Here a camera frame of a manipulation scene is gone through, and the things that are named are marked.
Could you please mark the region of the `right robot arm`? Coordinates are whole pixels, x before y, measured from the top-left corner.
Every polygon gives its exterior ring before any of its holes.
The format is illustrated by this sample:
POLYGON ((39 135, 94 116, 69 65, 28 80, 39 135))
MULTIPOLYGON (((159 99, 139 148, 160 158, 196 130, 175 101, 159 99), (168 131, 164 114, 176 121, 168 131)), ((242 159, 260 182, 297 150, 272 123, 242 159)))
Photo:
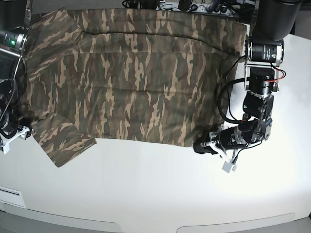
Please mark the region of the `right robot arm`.
POLYGON ((31 0, 0 2, 0 135, 13 139, 21 131, 14 105, 18 99, 16 75, 21 69, 32 18, 31 0))

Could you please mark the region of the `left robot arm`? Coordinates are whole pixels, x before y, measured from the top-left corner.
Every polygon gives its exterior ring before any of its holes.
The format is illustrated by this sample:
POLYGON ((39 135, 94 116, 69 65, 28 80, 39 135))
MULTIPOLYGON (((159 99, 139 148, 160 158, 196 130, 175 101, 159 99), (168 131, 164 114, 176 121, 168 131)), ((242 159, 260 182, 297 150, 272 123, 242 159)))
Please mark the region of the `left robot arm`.
POLYGON ((220 116, 233 127, 202 134, 193 144, 198 154, 219 154, 225 157, 232 150, 241 152, 268 140, 272 127, 273 92, 286 77, 280 68, 284 60, 284 38, 291 32, 301 0, 260 0, 254 10, 250 35, 245 39, 244 77, 226 82, 221 89, 217 107, 220 116), (241 120, 228 118, 223 112, 223 95, 233 85, 243 83, 246 96, 241 120))

